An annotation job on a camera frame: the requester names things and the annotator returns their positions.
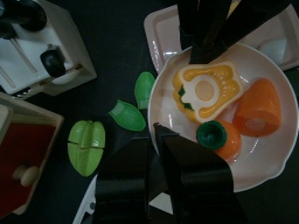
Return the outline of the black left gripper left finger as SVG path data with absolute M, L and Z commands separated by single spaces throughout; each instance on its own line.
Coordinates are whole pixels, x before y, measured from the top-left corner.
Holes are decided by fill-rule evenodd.
M 106 158 L 96 182 L 94 224 L 148 224 L 148 137 Z

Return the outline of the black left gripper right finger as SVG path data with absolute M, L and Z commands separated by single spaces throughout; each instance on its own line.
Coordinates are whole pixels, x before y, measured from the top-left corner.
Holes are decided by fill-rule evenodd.
M 161 124 L 153 131 L 176 224 L 247 224 L 226 162 Z

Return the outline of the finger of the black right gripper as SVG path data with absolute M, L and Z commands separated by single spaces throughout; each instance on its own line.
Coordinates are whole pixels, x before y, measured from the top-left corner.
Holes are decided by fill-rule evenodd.
M 225 47 L 237 43 L 293 0 L 240 0 L 218 34 Z
M 230 0 L 177 0 L 181 47 L 190 45 L 190 64 L 208 64 L 226 50 L 220 30 Z

